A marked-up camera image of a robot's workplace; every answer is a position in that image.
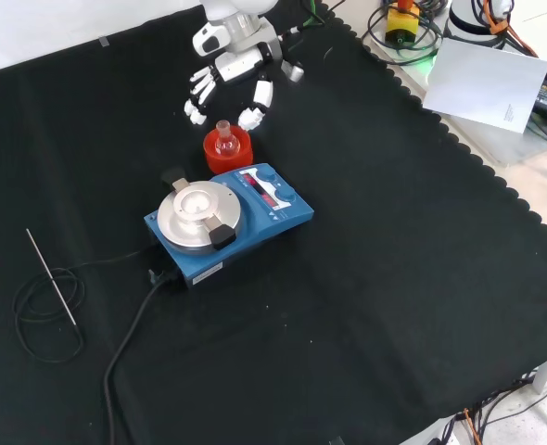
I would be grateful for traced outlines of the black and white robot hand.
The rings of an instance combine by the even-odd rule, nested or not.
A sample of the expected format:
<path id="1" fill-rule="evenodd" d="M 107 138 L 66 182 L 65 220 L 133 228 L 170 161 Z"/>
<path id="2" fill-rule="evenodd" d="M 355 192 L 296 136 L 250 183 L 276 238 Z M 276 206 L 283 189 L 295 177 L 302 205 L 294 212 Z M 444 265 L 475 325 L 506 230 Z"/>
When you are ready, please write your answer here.
<path id="1" fill-rule="evenodd" d="M 210 99 L 220 85 L 257 76 L 252 102 L 241 111 L 237 125 L 249 132 L 260 126 L 274 97 L 274 82 L 267 68 L 277 65 L 286 78 L 297 83 L 304 75 L 301 64 L 291 59 L 285 39 L 299 32 L 294 27 L 276 37 L 272 43 L 259 43 L 238 54 L 223 52 L 208 66 L 196 71 L 189 79 L 189 98 L 184 103 L 184 114 L 195 125 L 207 119 Z"/>

